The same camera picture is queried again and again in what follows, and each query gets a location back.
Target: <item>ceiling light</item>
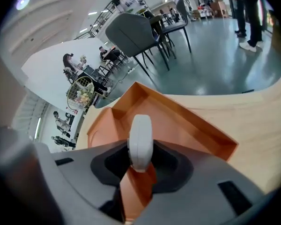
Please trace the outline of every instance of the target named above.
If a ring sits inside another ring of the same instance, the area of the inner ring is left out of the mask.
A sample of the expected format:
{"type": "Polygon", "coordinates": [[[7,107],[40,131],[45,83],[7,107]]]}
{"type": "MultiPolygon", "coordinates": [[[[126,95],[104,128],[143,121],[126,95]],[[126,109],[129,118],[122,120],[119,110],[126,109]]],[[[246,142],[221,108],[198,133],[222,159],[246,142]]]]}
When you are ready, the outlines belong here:
{"type": "Polygon", "coordinates": [[[27,4],[29,3],[30,0],[18,0],[16,5],[15,5],[15,8],[17,10],[22,10],[24,7],[27,6],[27,4]]]}
{"type": "Polygon", "coordinates": [[[84,31],[86,31],[86,30],[87,30],[87,28],[85,28],[85,29],[81,30],[81,31],[80,31],[80,33],[84,32],[84,31]]]}
{"type": "Polygon", "coordinates": [[[36,129],[36,133],[34,134],[34,139],[37,138],[37,134],[38,134],[38,129],[39,129],[39,124],[41,122],[41,118],[38,118],[38,122],[37,122],[37,129],[36,129]]]}

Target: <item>white knob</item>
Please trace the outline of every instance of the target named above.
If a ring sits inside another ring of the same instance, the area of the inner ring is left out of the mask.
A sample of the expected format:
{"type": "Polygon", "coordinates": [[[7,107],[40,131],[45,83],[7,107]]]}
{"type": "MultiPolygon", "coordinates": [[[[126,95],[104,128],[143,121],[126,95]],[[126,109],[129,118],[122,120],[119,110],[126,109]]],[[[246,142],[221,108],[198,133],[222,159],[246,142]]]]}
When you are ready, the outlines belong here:
{"type": "Polygon", "coordinates": [[[133,169],[144,173],[153,154],[152,123],[149,116],[135,115],[128,139],[128,148],[133,169]]]}

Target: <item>woman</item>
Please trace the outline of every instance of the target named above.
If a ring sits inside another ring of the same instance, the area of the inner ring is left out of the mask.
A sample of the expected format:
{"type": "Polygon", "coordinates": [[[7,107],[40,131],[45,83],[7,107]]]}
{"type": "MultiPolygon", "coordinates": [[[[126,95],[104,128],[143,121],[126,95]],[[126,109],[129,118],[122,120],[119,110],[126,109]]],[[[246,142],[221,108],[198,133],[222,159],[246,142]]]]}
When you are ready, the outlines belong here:
{"type": "Polygon", "coordinates": [[[87,75],[85,72],[82,71],[82,68],[85,64],[82,62],[78,64],[75,60],[72,59],[72,57],[73,57],[73,54],[70,55],[70,54],[66,53],[63,56],[62,61],[64,62],[65,68],[71,70],[71,72],[73,73],[73,75],[75,77],[75,80],[79,79],[80,77],[87,77],[86,80],[90,83],[91,82],[93,83],[95,92],[97,92],[101,95],[105,95],[105,96],[106,96],[106,94],[110,93],[111,87],[106,88],[102,84],[91,79],[89,75],[87,75]]]}

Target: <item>orange tray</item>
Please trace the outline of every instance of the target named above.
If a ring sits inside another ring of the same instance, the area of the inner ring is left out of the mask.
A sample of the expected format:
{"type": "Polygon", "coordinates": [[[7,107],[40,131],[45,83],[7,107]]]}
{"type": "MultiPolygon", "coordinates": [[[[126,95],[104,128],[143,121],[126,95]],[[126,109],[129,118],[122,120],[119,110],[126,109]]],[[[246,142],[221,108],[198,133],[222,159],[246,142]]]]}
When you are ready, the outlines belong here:
{"type": "Polygon", "coordinates": [[[104,108],[88,131],[88,147],[127,139],[134,116],[149,115],[153,138],[228,160],[237,142],[196,113],[135,82],[112,107],[104,108]]]}

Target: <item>black slot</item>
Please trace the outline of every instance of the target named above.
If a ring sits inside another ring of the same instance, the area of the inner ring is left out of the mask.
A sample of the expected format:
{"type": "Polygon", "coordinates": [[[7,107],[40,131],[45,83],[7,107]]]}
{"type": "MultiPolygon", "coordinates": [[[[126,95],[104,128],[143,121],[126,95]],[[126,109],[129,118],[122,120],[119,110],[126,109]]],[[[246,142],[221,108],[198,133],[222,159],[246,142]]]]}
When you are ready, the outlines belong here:
{"type": "Polygon", "coordinates": [[[70,163],[70,162],[73,162],[73,161],[74,161],[73,159],[67,157],[67,158],[55,160],[55,163],[56,163],[57,166],[60,166],[60,165],[67,164],[67,163],[70,163]]]}
{"type": "Polygon", "coordinates": [[[252,206],[252,203],[250,203],[232,181],[219,183],[218,186],[238,216],[252,206]]]}

